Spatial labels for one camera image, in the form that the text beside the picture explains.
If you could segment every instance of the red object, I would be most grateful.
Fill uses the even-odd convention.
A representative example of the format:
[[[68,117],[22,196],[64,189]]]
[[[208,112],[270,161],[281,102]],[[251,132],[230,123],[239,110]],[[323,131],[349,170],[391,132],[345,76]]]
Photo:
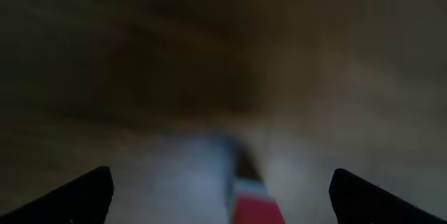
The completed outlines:
[[[285,224],[278,204],[270,197],[238,195],[233,224]]]

